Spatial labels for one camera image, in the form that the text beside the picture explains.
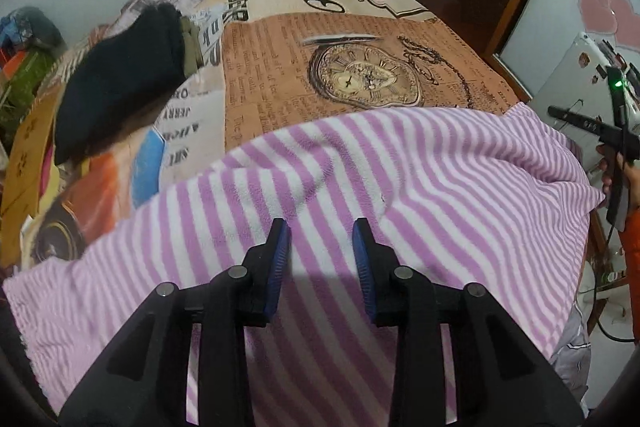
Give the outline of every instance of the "pink heart decoration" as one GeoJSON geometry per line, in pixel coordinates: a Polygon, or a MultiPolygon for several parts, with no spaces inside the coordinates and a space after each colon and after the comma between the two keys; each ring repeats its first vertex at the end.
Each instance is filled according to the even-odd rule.
{"type": "Polygon", "coordinates": [[[603,6],[599,0],[578,0],[578,6],[588,32],[612,34],[618,29],[612,7],[603,6]]]}
{"type": "Polygon", "coordinates": [[[634,12],[630,0],[609,0],[609,7],[618,22],[616,44],[640,52],[640,15],[634,12]]]}

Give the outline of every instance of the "striped towel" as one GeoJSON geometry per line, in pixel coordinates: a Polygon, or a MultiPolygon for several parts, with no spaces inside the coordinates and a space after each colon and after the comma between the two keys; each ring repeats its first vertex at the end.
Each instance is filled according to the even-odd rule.
{"type": "MultiPolygon", "coordinates": [[[[577,287],[588,213],[602,199],[568,146],[522,104],[504,116],[386,108],[283,128],[158,194],[81,260],[49,259],[4,289],[57,411],[158,283],[206,283],[285,217],[291,266],[278,313],[246,330],[256,422],[383,426],[396,333],[364,314],[353,221],[367,217],[378,242],[433,282],[483,283],[549,357],[577,287]]],[[[191,371],[192,421],[195,382],[191,371]]]]}

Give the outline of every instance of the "sticker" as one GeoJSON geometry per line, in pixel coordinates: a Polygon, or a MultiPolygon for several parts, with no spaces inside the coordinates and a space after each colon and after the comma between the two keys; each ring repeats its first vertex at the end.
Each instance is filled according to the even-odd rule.
{"type": "Polygon", "coordinates": [[[580,67],[582,69],[586,68],[589,65],[589,62],[591,62],[591,59],[589,58],[589,55],[587,55],[586,53],[582,52],[580,54],[580,57],[578,58],[578,64],[580,64],[580,67]]]}

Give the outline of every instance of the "pocket watch print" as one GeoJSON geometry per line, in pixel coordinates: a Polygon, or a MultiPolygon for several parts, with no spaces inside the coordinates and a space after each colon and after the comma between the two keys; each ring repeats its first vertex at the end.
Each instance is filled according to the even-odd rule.
{"type": "Polygon", "coordinates": [[[68,202],[58,196],[47,210],[31,250],[35,263],[49,257],[66,261],[79,259],[86,248],[84,237],[78,227],[76,215],[68,202]]]}
{"type": "Polygon", "coordinates": [[[442,56],[442,54],[428,46],[423,46],[418,42],[414,42],[411,39],[400,36],[398,40],[404,46],[404,57],[407,62],[414,67],[418,73],[420,73],[427,82],[433,84],[434,86],[438,85],[437,79],[433,76],[433,73],[429,70],[429,65],[438,66],[443,65],[449,68],[449,71],[454,73],[460,80],[460,85],[462,86],[462,91],[465,96],[466,108],[473,109],[474,108],[474,98],[471,95],[471,88],[469,87],[466,78],[460,73],[458,68],[453,66],[446,58],[442,56]]]}
{"type": "Polygon", "coordinates": [[[420,102],[418,74],[411,65],[364,39],[348,39],[336,36],[340,43],[321,45],[309,61],[309,81],[321,96],[364,109],[420,102]]]}

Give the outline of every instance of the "black cloth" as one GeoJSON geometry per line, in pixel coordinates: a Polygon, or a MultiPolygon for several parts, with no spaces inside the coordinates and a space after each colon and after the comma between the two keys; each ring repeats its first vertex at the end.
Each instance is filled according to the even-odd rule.
{"type": "Polygon", "coordinates": [[[91,49],[69,78],[56,115],[56,165],[81,160],[124,121],[185,81],[180,12],[146,8],[126,31],[91,49]]]}

